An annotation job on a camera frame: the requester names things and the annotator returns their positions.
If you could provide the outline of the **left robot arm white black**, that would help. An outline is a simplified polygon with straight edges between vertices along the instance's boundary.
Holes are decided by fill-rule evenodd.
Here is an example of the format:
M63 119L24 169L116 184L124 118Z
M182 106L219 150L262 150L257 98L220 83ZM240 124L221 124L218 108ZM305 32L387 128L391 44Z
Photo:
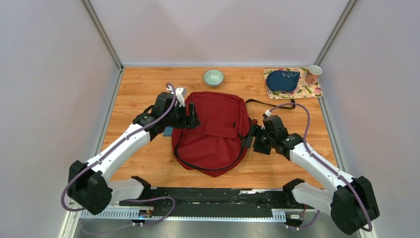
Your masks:
M145 181L136 176L122 181L110 179L126 160L167 127L193 129L200 125L194 104L186 106L185 96L186 88L160 93L154 105L137 115L110 146L84 163L75 161L69 168L68 185L61 197L70 197L80 205L80 211L86 209L93 215L124 200L147 205L152 196Z

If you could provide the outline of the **small blue wallet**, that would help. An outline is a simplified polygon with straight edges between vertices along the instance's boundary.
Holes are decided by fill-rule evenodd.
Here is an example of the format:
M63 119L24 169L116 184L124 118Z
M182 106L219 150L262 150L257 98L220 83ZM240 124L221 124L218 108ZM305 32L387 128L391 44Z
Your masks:
M170 136L172 135L172 132L173 132L173 127L167 126L167 127L164 129L164 131L163 131L162 135L163 135L164 137L170 137Z

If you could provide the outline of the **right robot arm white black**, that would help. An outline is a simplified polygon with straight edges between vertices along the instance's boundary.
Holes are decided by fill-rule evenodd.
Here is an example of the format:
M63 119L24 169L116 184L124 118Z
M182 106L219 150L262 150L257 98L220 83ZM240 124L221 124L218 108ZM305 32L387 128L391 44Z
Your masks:
M289 134L279 116L265 117L263 126L253 124L242 139L242 147L266 155L275 150L323 185L323 188L316 188L299 178L288 182L283 186L282 194L287 207L309 205L328 214L337 228L347 235L360 229L371 231L372 221L380 215L371 182L328 162L303 137Z

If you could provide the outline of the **dark red student backpack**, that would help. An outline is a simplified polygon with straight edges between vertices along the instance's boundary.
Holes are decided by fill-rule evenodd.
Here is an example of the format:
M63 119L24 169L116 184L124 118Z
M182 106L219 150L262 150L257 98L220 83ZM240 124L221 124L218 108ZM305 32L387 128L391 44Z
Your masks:
M247 101L225 93L193 92L185 100L194 103L200 120L195 129L173 129L171 142L176 161L187 170L218 177L237 166L248 148L243 147L252 124Z

